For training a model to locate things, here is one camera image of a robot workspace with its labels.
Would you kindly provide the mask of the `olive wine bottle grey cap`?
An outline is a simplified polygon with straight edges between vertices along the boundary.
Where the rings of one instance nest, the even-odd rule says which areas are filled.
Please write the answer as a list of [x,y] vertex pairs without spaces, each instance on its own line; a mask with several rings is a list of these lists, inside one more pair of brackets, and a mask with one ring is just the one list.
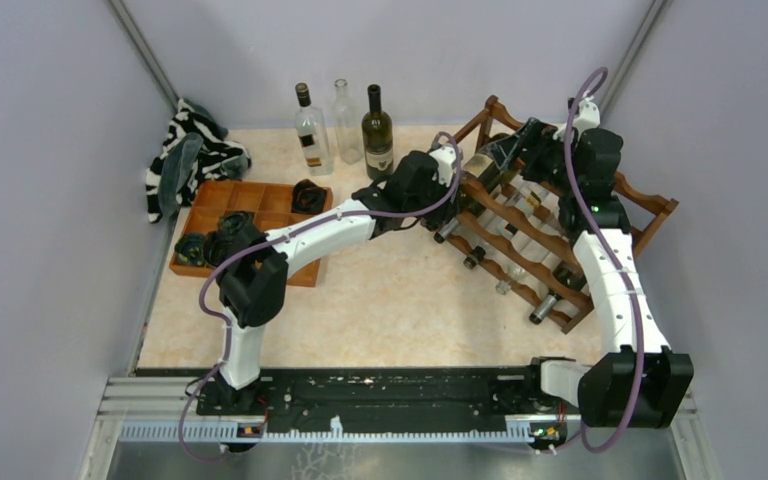
[[[574,291],[581,291],[586,284],[585,276],[565,262],[553,270],[553,276],[559,283]],[[529,321],[535,325],[541,324],[561,299],[562,296],[558,292],[550,290],[529,315]]]

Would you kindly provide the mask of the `dark green wine bottle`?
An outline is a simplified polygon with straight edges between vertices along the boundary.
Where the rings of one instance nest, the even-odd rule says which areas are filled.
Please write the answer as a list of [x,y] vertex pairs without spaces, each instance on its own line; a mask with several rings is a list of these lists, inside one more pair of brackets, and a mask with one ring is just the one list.
[[463,164],[463,172],[475,177],[488,193],[500,184],[509,183],[521,169],[517,159],[506,163],[516,142],[517,138],[511,134],[494,135]]

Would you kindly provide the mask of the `green wine bottle silver neck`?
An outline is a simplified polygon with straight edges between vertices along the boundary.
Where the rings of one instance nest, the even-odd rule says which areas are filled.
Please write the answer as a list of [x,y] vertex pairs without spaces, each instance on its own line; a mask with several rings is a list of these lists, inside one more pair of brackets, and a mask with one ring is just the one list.
[[[483,212],[484,212],[483,207],[476,207],[476,208],[464,210],[464,213],[470,213],[475,218],[478,218]],[[447,240],[448,237],[450,237],[453,233],[455,233],[460,228],[461,228],[461,222],[458,218],[458,215],[455,215],[448,223],[446,223],[433,235],[433,240],[438,244],[442,244]]]

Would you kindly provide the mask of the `dark wine bottle black cap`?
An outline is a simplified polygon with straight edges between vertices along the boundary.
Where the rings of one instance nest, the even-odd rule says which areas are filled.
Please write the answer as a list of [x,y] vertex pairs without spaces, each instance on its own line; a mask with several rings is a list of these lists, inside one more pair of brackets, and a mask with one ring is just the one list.
[[363,116],[361,130],[367,176],[378,180],[394,170],[393,124],[382,107],[381,87],[367,87],[369,111]]

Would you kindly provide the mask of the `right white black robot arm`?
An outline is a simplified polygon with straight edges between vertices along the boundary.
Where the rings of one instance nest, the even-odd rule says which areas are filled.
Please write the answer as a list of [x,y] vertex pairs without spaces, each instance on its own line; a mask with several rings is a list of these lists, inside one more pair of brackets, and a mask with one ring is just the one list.
[[536,412],[561,399],[588,427],[668,427],[694,376],[689,355],[673,352],[656,324],[633,257],[626,210],[615,193],[623,139],[602,128],[577,129],[564,141],[559,128],[527,120],[503,142],[520,159],[526,181],[559,194],[559,219],[582,270],[602,327],[603,356],[592,366],[542,359],[523,385]]

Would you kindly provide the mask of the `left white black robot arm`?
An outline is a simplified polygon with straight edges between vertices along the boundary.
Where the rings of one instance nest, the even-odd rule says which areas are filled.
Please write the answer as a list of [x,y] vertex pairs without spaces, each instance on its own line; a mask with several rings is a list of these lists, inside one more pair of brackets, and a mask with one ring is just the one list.
[[237,414],[260,399],[260,353],[265,325],[283,308],[288,279],[342,248],[404,229],[408,218],[435,228],[450,220],[463,154],[450,144],[412,151],[392,176],[375,181],[338,206],[289,227],[245,227],[236,253],[214,270],[225,347],[218,370],[220,399]]

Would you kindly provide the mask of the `slim clear glass bottle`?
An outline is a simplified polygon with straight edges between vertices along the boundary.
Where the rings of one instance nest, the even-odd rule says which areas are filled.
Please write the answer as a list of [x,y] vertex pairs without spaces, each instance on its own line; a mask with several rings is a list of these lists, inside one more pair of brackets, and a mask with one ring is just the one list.
[[[524,234],[516,234],[512,238],[512,245],[521,257],[533,263],[542,263],[548,255],[545,247]],[[499,280],[496,284],[496,291],[501,295],[506,295],[514,284],[521,284],[530,276],[530,273],[514,260],[506,259],[504,267],[507,278]]]

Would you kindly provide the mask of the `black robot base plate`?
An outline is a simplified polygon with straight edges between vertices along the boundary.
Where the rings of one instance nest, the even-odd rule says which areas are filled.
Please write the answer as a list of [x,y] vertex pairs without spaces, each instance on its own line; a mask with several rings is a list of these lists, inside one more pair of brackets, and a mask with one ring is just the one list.
[[496,433],[514,415],[557,420],[576,408],[539,388],[535,366],[267,368],[239,391],[217,378],[200,416],[265,415],[269,433],[320,433],[338,418],[349,434]]

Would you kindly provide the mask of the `clear square spirit bottle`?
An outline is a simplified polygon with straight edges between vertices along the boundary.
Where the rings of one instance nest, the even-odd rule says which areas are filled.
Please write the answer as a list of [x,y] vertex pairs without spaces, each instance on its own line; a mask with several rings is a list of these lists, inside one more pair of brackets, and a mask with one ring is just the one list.
[[330,175],[334,170],[334,159],[329,146],[323,111],[313,104],[306,83],[297,83],[295,93],[299,105],[294,117],[295,130],[305,164],[313,176]]

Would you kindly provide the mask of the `brown wooden wine rack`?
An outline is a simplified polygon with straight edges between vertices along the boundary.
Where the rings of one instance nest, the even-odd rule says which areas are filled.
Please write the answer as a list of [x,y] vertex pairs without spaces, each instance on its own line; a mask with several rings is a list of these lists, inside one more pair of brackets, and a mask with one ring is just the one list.
[[[562,299],[544,321],[553,321],[563,333],[568,334],[594,310],[594,304],[592,297],[586,294],[584,289],[574,291],[559,283],[553,276],[553,270],[556,267],[550,268],[547,264],[549,257],[557,257],[560,259],[560,263],[565,262],[572,269],[581,272],[577,261],[573,259],[572,244],[562,232],[558,218],[559,210],[557,208],[550,209],[546,203],[547,199],[555,198],[557,192],[554,188],[547,189],[549,195],[542,204],[535,209],[532,215],[525,216],[515,207],[503,205],[508,197],[522,187],[529,187],[527,185],[515,187],[512,185],[513,180],[509,183],[500,184],[495,190],[488,193],[475,177],[465,173],[465,177],[461,181],[463,191],[460,198],[464,199],[467,205],[461,207],[457,214],[461,228],[448,237],[445,242],[452,244],[461,251],[464,254],[464,259],[476,246],[478,237],[489,242],[495,250],[489,253],[484,260],[481,260],[475,268],[480,267],[486,270],[497,279],[497,282],[507,278],[504,267],[506,259],[514,260],[525,268],[530,276],[523,283],[514,284],[510,292],[533,305],[534,309],[550,290],[558,292]],[[464,210],[476,207],[484,208],[484,212],[478,218],[470,213],[464,213]],[[479,218],[490,212],[512,223],[519,229],[520,234],[536,240],[545,247],[548,250],[545,260],[542,263],[525,260],[516,252],[511,241],[500,235],[494,235],[481,227]]]

